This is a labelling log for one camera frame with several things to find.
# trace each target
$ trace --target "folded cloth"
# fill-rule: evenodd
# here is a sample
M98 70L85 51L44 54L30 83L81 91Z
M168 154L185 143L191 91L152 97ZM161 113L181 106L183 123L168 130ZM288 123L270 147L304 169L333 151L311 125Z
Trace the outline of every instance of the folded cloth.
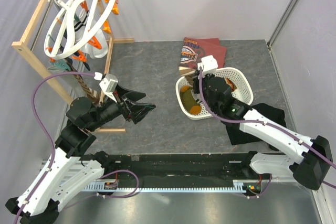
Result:
M261 115L267 117L273 122L278 123L283 127L286 127L285 112L283 110L274 108L265 103L259 103L253 105L252 108L256 109ZM247 144L262 141L258 137L242 132L235 127L226 126L226 131L227 134L229 135L231 145Z
M193 39L184 38L179 71L182 76L193 74L197 69L197 63L208 55L213 55L217 60L218 68L224 66L226 47L219 43L218 38Z

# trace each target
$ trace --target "wooden stick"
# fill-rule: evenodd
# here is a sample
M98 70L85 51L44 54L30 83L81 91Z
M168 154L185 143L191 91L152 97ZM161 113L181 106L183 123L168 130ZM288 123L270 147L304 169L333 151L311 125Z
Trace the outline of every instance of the wooden stick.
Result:
M99 129L96 129L94 132L96 133L126 132L126 129L99 128Z
M37 4L37 7L32 15L32 17L30 18L30 21L21 37L21 42L24 44L28 44L29 40L31 38L31 36L33 35L33 32L36 28L36 25L39 21L39 19L41 18L41 15L44 11L44 8L47 5L48 0L40 0Z
M111 37L109 39L109 49L107 51L107 55L106 55L106 63L105 63L105 69L104 69L104 73L108 73L110 71L110 66L111 66L111 59L112 59L112 51L113 51L113 38ZM100 92L100 101L102 102L104 100L104 92L101 91Z
M134 43L134 39L114 39L114 43Z
M48 69L37 59L33 52L22 41L15 41L12 43L12 47L35 69L35 71L42 77L46 78L50 76ZM72 102L72 97L62 87L56 79L50 79L48 84L58 93L63 100L68 104Z

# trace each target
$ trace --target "white hanger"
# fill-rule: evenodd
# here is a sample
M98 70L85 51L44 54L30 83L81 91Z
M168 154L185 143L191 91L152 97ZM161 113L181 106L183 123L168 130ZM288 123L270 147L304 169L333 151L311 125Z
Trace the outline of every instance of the white hanger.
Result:
M91 7L89 7L89 15L87 19L87 23L85 25L85 30L83 37L75 43L75 29L74 29L74 17L77 7L85 0L68 0L67 3L64 3L62 0L54 0L55 3L60 5L62 9L59 11L57 16L55 17L54 21L51 23L51 26L48 30L45 42L44 42L44 51L45 54L52 59L59 60L64 59L66 57L69 57L74 52L78 51L81 47L83 47L89 40L92 39L92 37L97 33L97 31L100 29L100 27L104 24L104 22L107 20L108 16L110 15L112 8L114 6L114 3L116 0L109 0L103 14L101 17L97 20L95 25L91 27L92 20L94 17L94 13L97 8L98 0L93 0ZM59 27L59 20L63 17L62 24L60 25L60 28L58 30L57 38L55 40L55 44L53 45L53 49L51 52L47 49L50 47L50 36L53 34L54 29L58 29ZM59 46L61 44L63 34L67 30L67 42L64 46L64 51L61 53L58 53Z

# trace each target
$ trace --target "black cloth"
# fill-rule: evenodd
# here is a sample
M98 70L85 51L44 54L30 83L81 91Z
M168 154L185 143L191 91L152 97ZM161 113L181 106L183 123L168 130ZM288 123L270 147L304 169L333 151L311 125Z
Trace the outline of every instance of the black cloth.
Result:
M286 127L285 112L283 110L274 108L265 103L253 105L252 108L257 110L261 115L267 117L273 122L278 123L283 127ZM226 131L229 135L231 145L262 141L260 138L252 136L248 133L244 133L235 127L226 126Z

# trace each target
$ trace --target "gray mat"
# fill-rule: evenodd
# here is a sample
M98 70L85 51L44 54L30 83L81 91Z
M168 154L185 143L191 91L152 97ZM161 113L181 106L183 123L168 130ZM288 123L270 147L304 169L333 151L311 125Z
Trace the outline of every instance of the gray mat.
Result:
M292 124L281 93L279 81L264 40L225 40L225 67L243 72L253 90L253 104L264 102L285 110L286 122ZM88 153L104 150L109 154L128 153L216 153L269 152L264 142L231 146L225 126L214 118L192 121L180 109L175 84L182 42L136 42L115 44L110 73L119 83L145 92L141 101L156 104L156 109L137 125L118 117L105 127L124 127L126 133L99 133ZM91 71L103 71L105 58L90 60ZM98 88L92 79L88 83Z

